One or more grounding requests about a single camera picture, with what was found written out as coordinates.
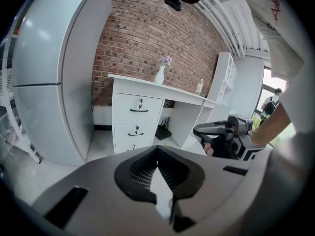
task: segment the flower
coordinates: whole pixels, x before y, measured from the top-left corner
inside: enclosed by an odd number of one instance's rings
[[[160,60],[159,64],[160,65],[168,65],[168,66],[171,66],[173,60],[170,56],[167,56],[167,57],[164,57]]]

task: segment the drawer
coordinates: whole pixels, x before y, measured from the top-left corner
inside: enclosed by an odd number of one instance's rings
[[[139,144],[117,144],[116,154],[127,152],[128,150],[133,150],[137,148],[143,148],[150,146],[150,143],[139,143]]]
[[[162,103],[162,99],[116,93],[114,123],[156,123]]]
[[[150,144],[156,133],[156,128],[155,123],[115,123],[115,144]]]

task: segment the bottle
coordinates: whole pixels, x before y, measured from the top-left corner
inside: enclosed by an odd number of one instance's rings
[[[199,82],[199,84],[197,86],[197,89],[196,89],[196,92],[195,92],[196,95],[200,95],[201,90],[202,90],[202,86],[203,86],[203,79],[200,80],[200,82]]]

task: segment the hand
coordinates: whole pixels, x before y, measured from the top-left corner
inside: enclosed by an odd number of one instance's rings
[[[206,154],[208,156],[212,156],[213,153],[214,153],[214,150],[213,150],[213,148],[211,148],[211,144],[210,143],[205,143],[204,150],[205,150],[205,152],[206,152]]]

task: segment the drawer handle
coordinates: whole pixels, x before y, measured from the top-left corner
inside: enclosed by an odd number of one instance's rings
[[[133,109],[130,109],[130,111],[132,111],[132,112],[148,112],[149,110],[133,110]]]
[[[144,133],[141,133],[141,134],[139,134],[139,135],[131,135],[130,133],[128,134],[129,136],[142,136],[142,135],[144,135]]]

